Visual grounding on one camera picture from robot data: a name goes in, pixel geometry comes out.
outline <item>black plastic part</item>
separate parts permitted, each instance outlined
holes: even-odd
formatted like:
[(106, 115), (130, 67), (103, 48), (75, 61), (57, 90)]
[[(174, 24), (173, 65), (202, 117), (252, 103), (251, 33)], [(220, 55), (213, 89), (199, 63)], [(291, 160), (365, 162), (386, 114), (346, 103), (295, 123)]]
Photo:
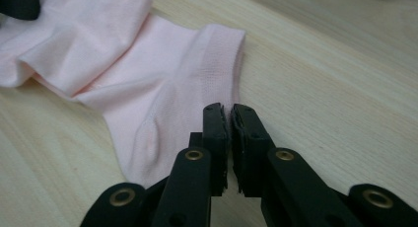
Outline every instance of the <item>black plastic part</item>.
[(0, 13), (19, 20), (36, 20), (39, 12), (39, 0), (0, 0)]
[(212, 196), (221, 196), (224, 189), (228, 187), (227, 165), (231, 139), (224, 108), (220, 103), (209, 105), (203, 110), (202, 142), (202, 147), (208, 150), (212, 157)]
[(367, 226), (418, 226), (418, 212), (387, 189), (374, 185), (353, 186), (348, 203)]
[(271, 149), (268, 165), (274, 191), (267, 191), (263, 199), (276, 203), (279, 200), (278, 205), (284, 206), (292, 222), (290, 226), (363, 226), (297, 152)]
[(135, 184), (110, 187), (87, 212), (81, 227), (138, 226), (138, 210), (144, 194), (144, 188)]
[(238, 179), (239, 192), (247, 197), (261, 197), (266, 154), (276, 146), (255, 110), (234, 105), (231, 116), (234, 173)]
[(209, 226), (210, 163), (211, 155), (203, 148), (178, 153), (152, 226)]

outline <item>wooden table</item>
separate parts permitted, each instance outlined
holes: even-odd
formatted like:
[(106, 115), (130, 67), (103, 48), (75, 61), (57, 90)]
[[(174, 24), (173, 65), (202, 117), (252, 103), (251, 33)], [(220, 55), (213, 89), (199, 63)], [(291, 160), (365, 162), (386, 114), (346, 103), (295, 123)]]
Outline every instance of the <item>wooden table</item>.
[[(334, 189), (372, 183), (418, 209), (418, 0), (154, 0), (153, 12), (246, 30), (241, 103), (276, 145)], [(33, 80), (0, 89), (1, 226), (78, 226), (123, 181), (98, 113)], [(212, 226), (265, 226), (229, 181)]]

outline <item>pink fabric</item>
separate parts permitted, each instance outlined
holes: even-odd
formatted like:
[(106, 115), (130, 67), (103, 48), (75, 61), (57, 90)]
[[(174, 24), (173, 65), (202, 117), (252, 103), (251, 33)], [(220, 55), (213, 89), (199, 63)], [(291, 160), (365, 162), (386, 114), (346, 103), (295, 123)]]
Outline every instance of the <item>pink fabric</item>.
[(238, 101), (244, 32), (179, 27), (149, 14), (151, 0), (42, 0), (35, 22), (0, 29), (0, 86), (34, 76), (100, 111), (121, 169), (148, 187), (170, 173), (202, 110)]

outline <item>sock cuff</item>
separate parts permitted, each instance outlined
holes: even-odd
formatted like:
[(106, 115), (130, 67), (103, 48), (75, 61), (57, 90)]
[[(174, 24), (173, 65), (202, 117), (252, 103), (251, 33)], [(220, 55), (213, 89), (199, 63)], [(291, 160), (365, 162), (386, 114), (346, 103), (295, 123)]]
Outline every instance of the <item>sock cuff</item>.
[(204, 31), (212, 34), (200, 68), (202, 98), (206, 105), (221, 103), (228, 115), (239, 101), (244, 31), (221, 25), (208, 25)]

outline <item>pink sock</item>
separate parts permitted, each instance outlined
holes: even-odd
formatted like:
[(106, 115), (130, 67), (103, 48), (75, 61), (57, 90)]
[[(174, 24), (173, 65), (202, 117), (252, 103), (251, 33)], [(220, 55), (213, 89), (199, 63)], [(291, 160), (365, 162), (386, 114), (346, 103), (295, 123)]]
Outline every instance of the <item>pink sock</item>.
[[(0, 85), (17, 86), (35, 71), (58, 95), (103, 113), (127, 180), (148, 187), (170, 173), (189, 133), (202, 130), (205, 106), (220, 102), (229, 111), (238, 101), (244, 32), (185, 29), (149, 15), (151, 0), (135, 1), (142, 7), (107, 0), (117, 4), (106, 6), (101, 20), (53, 26), (53, 34), (15, 55), (21, 67), (8, 70), (21, 76)], [(113, 8), (124, 10), (109, 18)]]

